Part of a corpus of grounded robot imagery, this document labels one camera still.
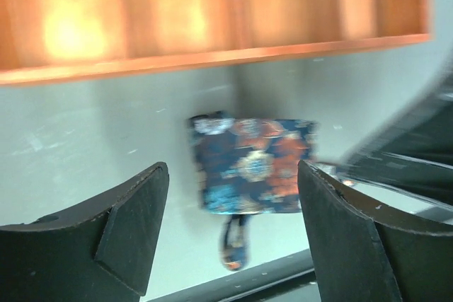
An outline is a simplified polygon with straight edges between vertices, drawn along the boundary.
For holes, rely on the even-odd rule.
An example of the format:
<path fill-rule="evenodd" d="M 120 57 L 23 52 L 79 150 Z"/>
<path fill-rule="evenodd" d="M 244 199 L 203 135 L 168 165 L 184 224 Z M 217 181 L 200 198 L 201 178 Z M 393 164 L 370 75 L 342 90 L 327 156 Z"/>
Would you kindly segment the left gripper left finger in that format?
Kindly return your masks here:
<path fill-rule="evenodd" d="M 138 301 L 168 195 L 158 162 L 101 194 L 1 227 L 2 301 Z"/>

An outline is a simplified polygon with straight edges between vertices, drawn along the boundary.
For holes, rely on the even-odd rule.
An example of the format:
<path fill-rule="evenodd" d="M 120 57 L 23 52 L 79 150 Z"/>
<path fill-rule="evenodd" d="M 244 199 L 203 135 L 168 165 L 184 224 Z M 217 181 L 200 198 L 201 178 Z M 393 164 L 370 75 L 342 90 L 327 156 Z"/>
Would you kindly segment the navy floral tie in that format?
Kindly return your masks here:
<path fill-rule="evenodd" d="M 301 211 L 298 164 L 315 158 L 316 123 L 216 111 L 189 118 L 188 131 L 201 207 L 228 217 L 220 255 L 223 265 L 237 272 L 248 264 L 252 216 Z"/>

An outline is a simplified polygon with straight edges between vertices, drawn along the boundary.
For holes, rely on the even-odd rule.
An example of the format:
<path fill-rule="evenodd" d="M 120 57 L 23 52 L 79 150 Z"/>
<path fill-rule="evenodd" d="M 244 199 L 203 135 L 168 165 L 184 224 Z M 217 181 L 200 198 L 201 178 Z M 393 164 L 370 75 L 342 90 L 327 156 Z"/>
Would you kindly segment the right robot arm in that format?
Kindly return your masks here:
<path fill-rule="evenodd" d="M 334 175 L 334 182 L 376 185 L 452 208 L 452 63 L 423 96 L 364 141 Z"/>

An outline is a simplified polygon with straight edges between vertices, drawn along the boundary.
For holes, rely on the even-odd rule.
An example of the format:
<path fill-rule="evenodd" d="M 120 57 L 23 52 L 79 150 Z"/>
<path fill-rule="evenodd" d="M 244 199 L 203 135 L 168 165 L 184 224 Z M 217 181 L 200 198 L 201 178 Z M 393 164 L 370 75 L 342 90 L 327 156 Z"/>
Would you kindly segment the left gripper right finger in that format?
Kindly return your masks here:
<path fill-rule="evenodd" d="M 298 165 L 322 301 L 451 301 L 452 226 L 393 208 Z"/>

